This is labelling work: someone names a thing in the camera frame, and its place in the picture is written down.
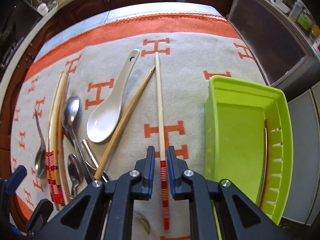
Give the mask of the steel soup spoon dark handle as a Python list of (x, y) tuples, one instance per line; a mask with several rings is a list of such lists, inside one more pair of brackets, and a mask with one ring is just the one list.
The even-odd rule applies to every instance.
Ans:
[(34, 108), (36, 126), (40, 137), (40, 146), (35, 156), (34, 166), (35, 166), (35, 174), (37, 178), (44, 178), (45, 168), (46, 168), (46, 161), (45, 161), (45, 154), (46, 154), (46, 143), (44, 140), (44, 136), (42, 130), (40, 128), (39, 117), (37, 115), (37, 110)]

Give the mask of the cream chopstick red banded end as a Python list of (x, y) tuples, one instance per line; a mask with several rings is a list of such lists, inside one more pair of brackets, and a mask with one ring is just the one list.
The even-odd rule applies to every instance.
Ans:
[(156, 86), (157, 86), (157, 112), (158, 112), (158, 135), (159, 135), (159, 157), (160, 157), (163, 228), (164, 230), (169, 230), (169, 193), (168, 193), (168, 179), (167, 179), (167, 162), (166, 162), (166, 155), (165, 155), (162, 84), (161, 84), (160, 60), (159, 60), (158, 52), (155, 52), (155, 67), (156, 67)]

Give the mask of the cream chopstick red patterned end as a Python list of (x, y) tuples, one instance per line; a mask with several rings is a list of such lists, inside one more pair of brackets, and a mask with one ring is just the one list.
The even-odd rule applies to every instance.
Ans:
[(59, 105), (65, 80), (66, 73), (62, 72), (57, 82), (50, 108), (48, 140), (46, 147), (46, 176), (48, 180), (48, 189), (51, 200), (58, 211), (64, 204), (64, 200), (60, 183), (59, 161), (57, 157), (57, 115), (59, 113)]

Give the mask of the wooden handled small steel spoon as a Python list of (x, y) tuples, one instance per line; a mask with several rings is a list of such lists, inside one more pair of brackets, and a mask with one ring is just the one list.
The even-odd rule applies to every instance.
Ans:
[(83, 174), (79, 160), (75, 154), (70, 154), (67, 160), (67, 168), (71, 179), (71, 198), (77, 195), (77, 187), (83, 182)]

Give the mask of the brown bamboo chopstick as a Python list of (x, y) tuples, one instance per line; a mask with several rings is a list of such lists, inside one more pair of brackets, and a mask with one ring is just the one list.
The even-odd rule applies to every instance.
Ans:
[(127, 122), (131, 118), (131, 115), (137, 105), (137, 103), (140, 100), (140, 97), (143, 94), (144, 89), (146, 88), (146, 85), (148, 84), (149, 80), (151, 79), (153, 73), (155, 72), (156, 66), (153, 66), (153, 68), (150, 70), (149, 74), (147, 75), (146, 79), (142, 83), (142, 85), (137, 90), (135, 96), (133, 97), (132, 101), (130, 102), (128, 108), (126, 109), (125, 113), (120, 119), (119, 124), (116, 126), (116, 129), (107, 145), (107, 148), (103, 154), (103, 157), (101, 159), (101, 162), (99, 164), (99, 167), (97, 168), (94, 178), (95, 180), (99, 180), (101, 176), (103, 175), (103, 171), (107, 165), (107, 162), (111, 156), (111, 153), (114, 151), (125, 127), (127, 126)]

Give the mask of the white ceramic soup spoon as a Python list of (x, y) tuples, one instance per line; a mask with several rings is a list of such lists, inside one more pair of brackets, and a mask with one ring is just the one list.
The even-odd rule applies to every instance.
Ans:
[(134, 49), (129, 53), (112, 92), (89, 116), (86, 132), (91, 142), (103, 142), (116, 129), (126, 84), (139, 55), (140, 50), (138, 49)]

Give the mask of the large steel spoon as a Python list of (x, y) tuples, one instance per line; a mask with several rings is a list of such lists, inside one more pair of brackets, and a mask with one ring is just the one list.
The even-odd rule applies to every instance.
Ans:
[(78, 144), (78, 141), (76, 139), (74, 126), (73, 126), (79, 109), (80, 109), (80, 98), (78, 96), (71, 96), (67, 100), (63, 109), (62, 126), (63, 126), (63, 131), (65, 132), (66, 137), (68, 138), (68, 140), (71, 142), (71, 144), (75, 149), (75, 154), (79, 159), (79, 163), (80, 163), (80, 170), (84, 176), (86, 183), (89, 185), (93, 181), (93, 179), (89, 171), (89, 168), (85, 163), (85, 158)]

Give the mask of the steel fork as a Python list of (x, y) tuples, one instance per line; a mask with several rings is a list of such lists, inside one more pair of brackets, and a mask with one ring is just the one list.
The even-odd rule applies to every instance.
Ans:
[[(96, 171), (97, 168), (99, 167), (99, 164), (97, 162), (97, 159), (95, 157), (95, 155), (93, 154), (91, 148), (89, 147), (89, 144), (87, 142), (86, 139), (83, 139), (81, 141), (82, 145), (84, 146), (87, 154), (89, 155), (91, 162), (93, 163), (93, 165), (91, 165), (89, 162), (86, 161), (86, 164), (93, 170)], [(110, 177), (107, 175), (107, 173), (104, 171), (103, 175), (101, 176), (101, 178), (103, 179), (104, 182), (108, 183), (109, 181), (111, 181)]]

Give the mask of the lime green plastic utensil tray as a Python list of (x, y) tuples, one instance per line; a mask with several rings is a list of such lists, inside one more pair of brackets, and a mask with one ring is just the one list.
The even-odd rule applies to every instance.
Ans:
[(213, 76), (204, 106), (204, 176), (235, 184), (279, 224), (293, 171), (293, 135), (282, 90)]

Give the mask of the orange and cream H blanket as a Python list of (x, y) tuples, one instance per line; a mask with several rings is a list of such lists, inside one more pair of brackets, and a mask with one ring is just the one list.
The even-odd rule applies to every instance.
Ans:
[(263, 76), (235, 29), (222, 17), (201, 14), (154, 14), (124, 18), (93, 28), (48, 51), (29, 68), (17, 98), (11, 128), (11, 165), (27, 176), (17, 202), (29, 218), (49, 199), (48, 180), (37, 178), (35, 156), (39, 131), (48, 134), (56, 85), (67, 73), (67, 97), (78, 96), (75, 120), (79, 140), (87, 139), (92, 112), (119, 86), (125, 62), (134, 64), (121, 110), (136, 106), (106, 165), (117, 179), (159, 148), (157, 87), (162, 89), (164, 140), (179, 158), (204, 169), (204, 104), (212, 76), (264, 83)]

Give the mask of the grey refrigerator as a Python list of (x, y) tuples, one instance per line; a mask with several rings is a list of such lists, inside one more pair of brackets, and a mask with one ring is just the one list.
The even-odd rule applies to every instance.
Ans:
[(319, 83), (289, 102), (293, 172), (283, 217), (311, 225), (319, 213)]

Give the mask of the grey frosted door cabinet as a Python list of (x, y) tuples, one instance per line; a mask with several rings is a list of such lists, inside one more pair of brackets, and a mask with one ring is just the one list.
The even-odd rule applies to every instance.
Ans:
[(319, 56), (306, 36), (267, 0), (233, 0), (228, 21), (268, 85), (293, 98), (319, 82)]

